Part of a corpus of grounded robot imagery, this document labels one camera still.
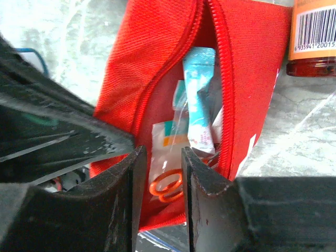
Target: brown bottle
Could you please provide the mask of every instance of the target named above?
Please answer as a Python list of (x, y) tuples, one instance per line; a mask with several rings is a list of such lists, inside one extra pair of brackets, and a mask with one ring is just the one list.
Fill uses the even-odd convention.
[(336, 0), (295, 0), (287, 74), (336, 77)]

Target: marble surface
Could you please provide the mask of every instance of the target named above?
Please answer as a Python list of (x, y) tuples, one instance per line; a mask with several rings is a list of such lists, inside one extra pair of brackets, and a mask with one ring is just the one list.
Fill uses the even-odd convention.
[[(291, 6), (293, 0), (262, 0)], [(0, 0), (0, 32), (38, 50), (51, 77), (95, 105), (127, 0)], [(280, 72), (262, 136), (240, 176), (335, 175), (336, 79)]]

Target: white barcode label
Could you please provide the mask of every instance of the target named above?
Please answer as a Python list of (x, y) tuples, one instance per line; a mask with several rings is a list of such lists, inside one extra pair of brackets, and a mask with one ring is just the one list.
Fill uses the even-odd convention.
[(300, 13), (294, 53), (336, 49), (336, 5)]

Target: red pouch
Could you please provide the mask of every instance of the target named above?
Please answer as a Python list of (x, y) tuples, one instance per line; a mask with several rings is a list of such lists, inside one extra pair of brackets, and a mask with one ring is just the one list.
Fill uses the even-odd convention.
[[(260, 136), (290, 20), (291, 8), (248, 0), (129, 0), (95, 117), (134, 134), (150, 163), (152, 125), (173, 119), (183, 57), (192, 46), (218, 48), (224, 105), (218, 171), (233, 180)], [(92, 164), (91, 176), (122, 158)], [(170, 204), (150, 198), (145, 189), (140, 230), (185, 221), (183, 198)]]

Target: scissors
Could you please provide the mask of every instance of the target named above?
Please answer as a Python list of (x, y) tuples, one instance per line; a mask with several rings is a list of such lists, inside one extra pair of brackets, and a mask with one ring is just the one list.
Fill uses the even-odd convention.
[[(209, 165), (210, 167), (212, 167), (211, 163), (213, 161), (216, 161), (216, 159), (218, 158), (219, 153), (216, 153), (212, 158), (210, 159), (204, 159), (203, 162), (207, 165)], [(177, 179), (177, 181), (174, 181), (172, 183), (170, 183), (169, 185), (167, 185), (163, 190), (158, 191), (156, 189), (156, 186), (166, 177), (169, 177), (171, 175), (178, 175), (179, 178)], [(156, 179), (154, 179), (154, 181), (150, 184), (149, 186), (149, 192), (153, 195), (153, 196), (158, 196), (159, 197), (159, 201), (161, 201), (162, 203), (169, 203), (169, 202), (173, 202), (176, 201), (177, 199), (179, 199), (180, 197), (183, 196), (183, 192), (182, 191), (175, 191), (179, 188), (179, 186), (182, 185), (182, 170), (181, 169), (173, 169), (167, 172), (162, 173), (161, 175), (159, 175)]]

